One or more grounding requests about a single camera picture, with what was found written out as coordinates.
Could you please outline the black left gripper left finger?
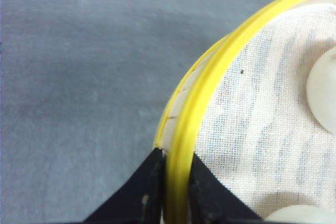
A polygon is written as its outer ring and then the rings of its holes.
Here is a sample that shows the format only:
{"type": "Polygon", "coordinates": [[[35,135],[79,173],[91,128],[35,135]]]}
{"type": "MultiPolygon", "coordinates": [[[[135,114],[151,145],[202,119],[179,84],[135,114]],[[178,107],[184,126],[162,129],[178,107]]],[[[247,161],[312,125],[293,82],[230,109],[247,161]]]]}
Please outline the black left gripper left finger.
{"type": "Polygon", "coordinates": [[[163,151],[155,148],[110,198],[83,223],[160,223],[163,151]]]}

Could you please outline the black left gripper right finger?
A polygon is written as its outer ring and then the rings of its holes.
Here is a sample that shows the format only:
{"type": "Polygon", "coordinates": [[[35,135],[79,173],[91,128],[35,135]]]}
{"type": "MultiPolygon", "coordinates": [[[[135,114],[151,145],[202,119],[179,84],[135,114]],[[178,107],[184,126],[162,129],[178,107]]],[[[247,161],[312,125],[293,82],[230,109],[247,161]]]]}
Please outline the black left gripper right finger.
{"type": "Polygon", "coordinates": [[[188,203],[191,223],[263,223],[263,219],[222,185],[193,155],[188,203]]]}

